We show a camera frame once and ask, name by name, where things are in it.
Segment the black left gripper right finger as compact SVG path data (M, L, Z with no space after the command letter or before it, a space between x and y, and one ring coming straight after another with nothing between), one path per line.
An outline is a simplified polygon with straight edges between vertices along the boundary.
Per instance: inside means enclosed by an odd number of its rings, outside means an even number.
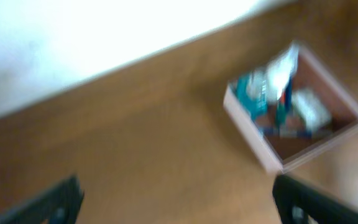
M289 175L277 175L272 195L281 222L358 223L358 211Z

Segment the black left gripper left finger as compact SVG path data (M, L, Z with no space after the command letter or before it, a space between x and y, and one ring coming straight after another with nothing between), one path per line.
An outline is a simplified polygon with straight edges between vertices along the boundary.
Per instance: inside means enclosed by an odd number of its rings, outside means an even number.
M0 213L0 224L76 223L85 192L76 175Z

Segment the blue white toothbrush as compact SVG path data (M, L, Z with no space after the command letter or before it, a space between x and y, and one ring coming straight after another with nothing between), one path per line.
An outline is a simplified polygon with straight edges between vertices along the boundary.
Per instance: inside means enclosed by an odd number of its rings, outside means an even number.
M312 138L311 132L301 129L259 127L258 130L264 135L280 138Z

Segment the green white soap bar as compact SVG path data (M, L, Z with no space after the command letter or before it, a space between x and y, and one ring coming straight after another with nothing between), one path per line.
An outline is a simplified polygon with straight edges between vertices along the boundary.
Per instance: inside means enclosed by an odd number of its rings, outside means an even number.
M291 103L309 131L319 130L332 121L331 112L321 102L317 94L309 88L294 91Z

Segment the green mouthwash bottle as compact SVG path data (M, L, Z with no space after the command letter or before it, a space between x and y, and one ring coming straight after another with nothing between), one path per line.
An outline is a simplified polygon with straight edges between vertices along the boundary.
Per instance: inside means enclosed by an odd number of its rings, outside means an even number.
M237 80L236 97L252 120L267 112L266 79L263 71L254 70Z

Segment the blue foam soap dispenser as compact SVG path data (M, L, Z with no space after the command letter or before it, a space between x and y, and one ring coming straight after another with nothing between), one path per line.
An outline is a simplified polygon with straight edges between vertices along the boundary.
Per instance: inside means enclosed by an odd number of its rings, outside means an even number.
M298 68L298 54L298 43L291 42L287 49L266 65L266 97L268 103L274 103L279 100L289 80L295 75Z

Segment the green red toothpaste tube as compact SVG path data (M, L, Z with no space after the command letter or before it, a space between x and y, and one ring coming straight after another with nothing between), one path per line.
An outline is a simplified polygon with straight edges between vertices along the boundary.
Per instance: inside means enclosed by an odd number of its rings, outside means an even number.
M275 125L280 128L283 126L287 119L287 114L291 109L291 95L292 95L293 79L290 78L288 85L282 93L275 113Z

